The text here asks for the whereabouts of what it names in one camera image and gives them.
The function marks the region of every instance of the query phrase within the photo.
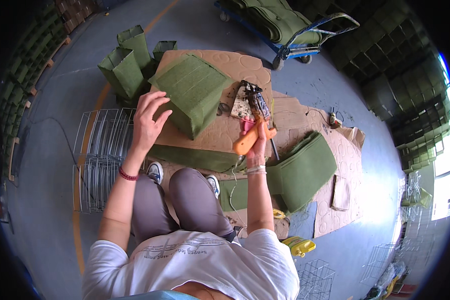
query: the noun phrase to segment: green felt fabric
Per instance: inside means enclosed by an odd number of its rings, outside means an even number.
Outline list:
[[[120,47],[133,50],[135,60],[140,69],[144,69],[151,62],[147,41],[145,40],[145,33],[140,25],[117,34],[116,40]]]
[[[153,57],[159,62],[166,51],[177,49],[177,41],[160,41],[153,49]]]
[[[220,181],[220,205],[224,212],[233,211],[230,205],[230,193],[235,186],[235,180]],[[232,204],[236,210],[247,208],[248,198],[248,179],[240,179],[236,181],[236,187],[232,195]]]
[[[312,24],[285,0],[222,0],[221,3],[244,17],[273,43],[286,44],[294,33]],[[315,44],[321,39],[321,33],[309,31],[297,36],[293,43]]]
[[[281,195],[290,213],[308,204],[313,195],[337,170],[334,155],[324,136],[313,131],[281,158],[266,168],[267,184],[272,195]]]
[[[156,72],[149,82],[167,92],[169,117],[191,140],[215,120],[220,96],[233,80],[194,54],[186,54]]]
[[[194,169],[207,169],[230,174],[230,170],[239,158],[235,153],[189,149],[155,144],[148,153],[150,156]],[[246,160],[237,167],[245,169]]]
[[[144,84],[133,50],[115,48],[98,65],[115,92],[127,99],[132,99]]]

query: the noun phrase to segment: left hand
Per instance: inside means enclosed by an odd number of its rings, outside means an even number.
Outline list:
[[[133,117],[133,141],[131,151],[144,159],[150,148],[155,143],[158,135],[168,117],[172,114],[171,110],[162,112],[160,117],[154,121],[152,118],[159,106],[170,101],[165,98],[166,92],[150,92],[140,96],[138,99],[137,111]]]

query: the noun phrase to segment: trolley wheel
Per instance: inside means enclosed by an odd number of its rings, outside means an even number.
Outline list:
[[[312,55],[301,56],[300,60],[302,61],[302,63],[309,64],[312,62]]]
[[[220,20],[222,20],[224,22],[228,22],[228,21],[230,21],[230,16],[228,14],[226,14],[225,11],[222,11],[220,13]]]
[[[284,60],[277,55],[273,59],[273,63],[271,64],[271,66],[275,71],[280,71],[284,67]]]

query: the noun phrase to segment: sneaker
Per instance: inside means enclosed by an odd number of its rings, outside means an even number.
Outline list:
[[[158,161],[152,162],[148,166],[147,175],[155,177],[155,181],[158,184],[162,183],[162,179],[164,177],[164,168],[162,167],[162,164]]]
[[[215,198],[218,199],[218,195],[220,195],[220,185],[218,185],[218,179],[214,175],[207,175],[205,179],[210,183],[211,187],[215,192]]]

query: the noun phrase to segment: orange handle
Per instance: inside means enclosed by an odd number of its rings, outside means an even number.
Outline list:
[[[246,135],[241,136],[238,140],[233,143],[233,151],[238,155],[246,155],[250,149],[253,147],[253,144],[258,140],[258,126],[264,123],[263,119],[258,119],[257,123],[253,125],[252,129],[250,129]],[[268,129],[267,124],[265,124],[265,135],[267,140],[270,140],[277,134],[277,129],[270,128]]]

